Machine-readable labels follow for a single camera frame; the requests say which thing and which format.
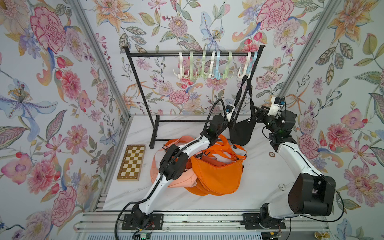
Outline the black crossbody bag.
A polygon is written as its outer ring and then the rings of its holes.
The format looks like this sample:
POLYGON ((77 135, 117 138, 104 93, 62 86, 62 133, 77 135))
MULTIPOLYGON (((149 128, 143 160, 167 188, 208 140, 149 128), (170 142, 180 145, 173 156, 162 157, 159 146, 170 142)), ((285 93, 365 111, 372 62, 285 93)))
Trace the black crossbody bag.
POLYGON ((245 88, 245 93, 244 93, 242 100, 240 102, 240 106, 238 108, 238 111, 236 111, 235 115, 233 116, 233 118, 231 118, 231 121, 230 121, 230 123, 232 124, 230 127, 230 141, 233 145, 240 145, 242 147, 247 145, 249 143, 249 141, 251 140, 252 133, 253 133, 253 130, 254 130, 255 125, 256 125, 256 115, 255 115, 256 114, 255 113, 256 106, 255 106, 253 99, 252 99, 252 90, 253 89, 252 89, 251 80, 252 79, 249 78, 248 76, 243 77, 241 86, 240 86, 239 91, 238 91, 236 98, 235 98, 235 102, 234 102, 235 107, 238 105, 238 103, 240 101, 240 97, 242 96, 242 87, 246 83, 247 86, 245 88), (249 99, 250 99, 251 116, 246 120, 243 120, 243 121, 236 123, 236 120, 239 116, 239 111, 240 111, 242 104, 245 101, 245 97, 247 95, 249 96, 249 99))

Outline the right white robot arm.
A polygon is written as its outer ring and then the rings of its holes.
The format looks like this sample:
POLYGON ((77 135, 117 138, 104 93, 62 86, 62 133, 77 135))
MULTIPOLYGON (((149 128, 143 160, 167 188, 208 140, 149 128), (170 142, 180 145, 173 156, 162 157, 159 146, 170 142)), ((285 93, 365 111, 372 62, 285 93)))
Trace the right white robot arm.
POLYGON ((263 123, 270 131, 268 139, 271 146, 297 178, 285 196, 262 205, 258 224, 264 229, 270 229, 285 219, 303 216, 316 221, 319 216, 329 216, 334 197, 339 195, 336 182, 310 164, 292 137, 296 114, 287 110, 279 113, 272 108, 257 107, 255 115, 256 122, 263 123))

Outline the bright orange crescent bag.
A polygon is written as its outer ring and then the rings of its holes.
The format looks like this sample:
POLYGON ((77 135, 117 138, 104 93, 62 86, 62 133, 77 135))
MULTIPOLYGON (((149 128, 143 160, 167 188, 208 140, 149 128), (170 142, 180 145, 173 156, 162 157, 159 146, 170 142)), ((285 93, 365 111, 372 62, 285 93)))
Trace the bright orange crescent bag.
POLYGON ((197 196, 207 196, 209 194, 209 192, 207 192, 205 190, 205 188, 199 188, 198 185, 194 186, 194 187, 191 187, 191 188, 185 188, 187 191, 189 191, 190 193, 194 194, 194 195, 197 195, 197 196))

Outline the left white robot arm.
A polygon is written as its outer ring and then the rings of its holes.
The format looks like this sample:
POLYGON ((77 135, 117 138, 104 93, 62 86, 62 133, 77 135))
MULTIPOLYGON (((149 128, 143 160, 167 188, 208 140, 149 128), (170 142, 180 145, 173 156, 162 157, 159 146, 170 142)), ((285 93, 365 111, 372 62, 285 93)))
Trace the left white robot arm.
POLYGON ((170 145, 160 162, 160 169, 155 182, 151 186, 147 196, 138 202, 129 202, 118 214, 114 232, 118 231, 118 225, 123 220, 122 214, 129 206, 132 206, 131 217, 136 224, 136 228, 144 229, 149 222, 150 215, 154 211, 155 201, 163 194, 168 186, 177 180, 185 171, 188 160, 196 154, 202 153, 213 146, 219 139, 220 134, 226 130, 232 115, 215 115, 211 120, 207 118, 203 131, 200 136, 184 145, 170 145))

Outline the dark orange zip bag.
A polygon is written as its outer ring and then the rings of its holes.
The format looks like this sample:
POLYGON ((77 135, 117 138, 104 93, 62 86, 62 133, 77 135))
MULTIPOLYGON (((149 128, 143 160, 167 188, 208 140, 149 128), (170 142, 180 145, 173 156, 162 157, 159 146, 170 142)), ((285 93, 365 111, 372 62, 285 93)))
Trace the dark orange zip bag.
POLYGON ((220 162, 221 159, 217 158, 215 155, 208 155, 207 156, 204 153, 199 153, 199 154, 195 155, 195 158, 200 160, 200 161, 203 161, 205 163, 208 163, 212 166, 215 166, 215 167, 227 165, 227 163, 225 163, 225 162, 220 162))

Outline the orange bag with long straps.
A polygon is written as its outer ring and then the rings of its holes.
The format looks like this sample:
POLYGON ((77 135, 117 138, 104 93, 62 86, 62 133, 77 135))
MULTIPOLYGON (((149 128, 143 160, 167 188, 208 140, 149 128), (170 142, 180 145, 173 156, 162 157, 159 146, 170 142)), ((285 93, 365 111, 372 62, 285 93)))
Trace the orange bag with long straps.
POLYGON ((229 141, 220 135, 218 140, 209 147, 209 141, 203 137, 203 140, 199 138, 193 138, 191 136, 182 136, 179 139, 171 139, 164 144, 163 149, 168 150, 171 145, 176 145, 180 148, 186 147, 182 150, 183 153, 187 153, 188 157, 200 158, 207 156, 209 158, 216 159, 218 162, 229 164, 237 160, 245 160, 247 158, 247 151, 239 145, 231 145, 229 141))

